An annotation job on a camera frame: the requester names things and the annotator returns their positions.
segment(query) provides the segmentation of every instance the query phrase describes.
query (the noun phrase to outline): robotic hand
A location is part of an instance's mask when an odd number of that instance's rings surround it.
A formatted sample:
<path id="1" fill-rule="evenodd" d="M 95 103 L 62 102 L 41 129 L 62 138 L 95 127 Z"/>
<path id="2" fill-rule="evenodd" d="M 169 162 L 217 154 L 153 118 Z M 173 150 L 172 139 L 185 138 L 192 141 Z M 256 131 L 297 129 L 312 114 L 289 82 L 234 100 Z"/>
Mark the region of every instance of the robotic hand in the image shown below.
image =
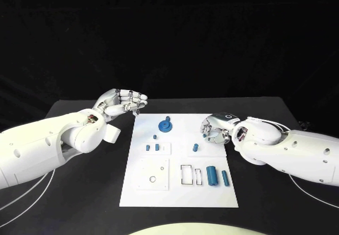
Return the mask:
<path id="1" fill-rule="evenodd" d="M 339 139 L 258 118 L 240 121 L 228 113 L 212 114 L 201 132 L 206 142 L 227 144 L 232 139 L 235 151 L 253 164 L 269 164 L 305 180 L 339 186 Z"/>
<path id="2" fill-rule="evenodd" d="M 0 189 L 45 175 L 106 140 L 116 143 L 120 129 L 107 124 L 127 111 L 139 115 L 147 96 L 111 89 L 93 109 L 48 118 L 0 133 Z"/>

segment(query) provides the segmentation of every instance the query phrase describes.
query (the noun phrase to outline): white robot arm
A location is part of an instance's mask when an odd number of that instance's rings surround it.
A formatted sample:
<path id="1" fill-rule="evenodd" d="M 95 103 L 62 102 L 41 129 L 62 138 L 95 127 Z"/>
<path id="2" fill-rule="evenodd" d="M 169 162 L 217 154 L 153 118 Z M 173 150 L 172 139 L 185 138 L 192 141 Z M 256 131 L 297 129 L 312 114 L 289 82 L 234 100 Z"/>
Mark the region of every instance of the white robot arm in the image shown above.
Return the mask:
<path id="1" fill-rule="evenodd" d="M 106 140 L 116 143 L 120 129 L 107 124 L 147 105 L 147 96 L 111 89 L 93 109 L 18 126 L 0 133 L 0 189 L 33 180 Z"/>
<path id="2" fill-rule="evenodd" d="M 339 139 L 258 118 L 240 121 L 228 113 L 211 115 L 201 132 L 208 142 L 225 144 L 232 139 L 235 150 L 253 164 L 269 164 L 305 180 L 339 186 Z"/>

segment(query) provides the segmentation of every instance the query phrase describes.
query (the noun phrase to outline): table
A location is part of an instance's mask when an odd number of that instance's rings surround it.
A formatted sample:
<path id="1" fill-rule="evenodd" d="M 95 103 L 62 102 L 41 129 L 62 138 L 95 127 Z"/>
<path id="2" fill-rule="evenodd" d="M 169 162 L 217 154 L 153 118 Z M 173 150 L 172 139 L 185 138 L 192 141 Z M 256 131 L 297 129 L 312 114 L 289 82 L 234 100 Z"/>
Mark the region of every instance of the table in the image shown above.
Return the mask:
<path id="1" fill-rule="evenodd" d="M 94 100 L 55 103 L 48 118 L 91 108 Z M 274 120 L 299 129 L 296 119 L 279 97 L 155 99 L 143 113 L 217 113 L 225 111 Z M 2 228 L 2 234 L 116 234 L 126 235 L 169 223 L 204 222 L 238 226 L 267 234 L 333 234 L 339 232 L 339 210 L 310 198 L 293 184 L 289 175 L 269 165 L 250 164 L 225 145 L 240 208 L 121 208 L 119 207 L 134 116 L 123 114 L 111 124 L 121 129 L 116 144 L 101 142 L 88 154 L 77 156 L 56 169 L 49 189 L 25 215 Z M 36 183 L 0 191 L 2 205 Z M 46 186 L 35 190 L 0 212 L 7 222 L 32 204 Z M 339 202 L 339 188 L 297 179 L 316 196 Z"/>

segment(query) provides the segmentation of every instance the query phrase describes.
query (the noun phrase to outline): white board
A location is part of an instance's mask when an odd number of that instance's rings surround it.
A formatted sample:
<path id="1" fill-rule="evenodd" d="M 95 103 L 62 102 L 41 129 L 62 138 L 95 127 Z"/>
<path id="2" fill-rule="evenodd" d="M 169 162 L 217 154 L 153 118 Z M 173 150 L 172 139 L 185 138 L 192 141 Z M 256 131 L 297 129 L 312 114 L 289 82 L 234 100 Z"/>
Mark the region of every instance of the white board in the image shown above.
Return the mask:
<path id="1" fill-rule="evenodd" d="M 170 117 L 173 128 L 170 132 L 163 133 L 157 126 L 166 116 Z M 140 114 L 136 118 L 121 207 L 238 207 L 225 147 L 205 142 L 199 133 L 202 121 L 208 116 L 209 114 Z M 153 154 L 152 151 L 147 154 L 146 145 L 155 146 L 156 143 L 160 146 L 170 145 L 170 153 L 159 151 L 159 154 Z M 194 152 L 195 143 L 199 145 L 198 152 Z M 152 169 L 140 170 L 144 168 L 142 160 L 147 162 L 146 165 L 153 165 Z M 165 171 L 157 171 L 162 167 L 159 164 L 165 163 L 169 163 L 165 166 L 169 168 L 168 181 Z M 181 165 L 192 165 L 194 185 L 182 185 Z M 217 168 L 218 186 L 208 185 L 206 167 L 211 165 Z M 201 169 L 202 186 L 196 185 L 195 169 Z M 228 187 L 224 185 L 222 170 L 228 174 Z M 150 182 L 152 174 L 159 175 L 157 186 Z"/>

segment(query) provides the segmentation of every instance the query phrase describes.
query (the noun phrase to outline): black background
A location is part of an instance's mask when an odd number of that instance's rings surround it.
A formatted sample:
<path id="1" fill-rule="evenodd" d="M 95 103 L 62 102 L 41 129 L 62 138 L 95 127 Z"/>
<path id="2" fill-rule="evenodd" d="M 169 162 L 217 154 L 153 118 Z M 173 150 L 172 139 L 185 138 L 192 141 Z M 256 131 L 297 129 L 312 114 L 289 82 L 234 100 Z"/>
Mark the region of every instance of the black background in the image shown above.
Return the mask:
<path id="1" fill-rule="evenodd" d="M 312 131 L 338 136 L 336 5 L 183 2 L 2 1 L 0 129 L 43 118 L 59 99 L 121 88 L 279 96 Z"/>

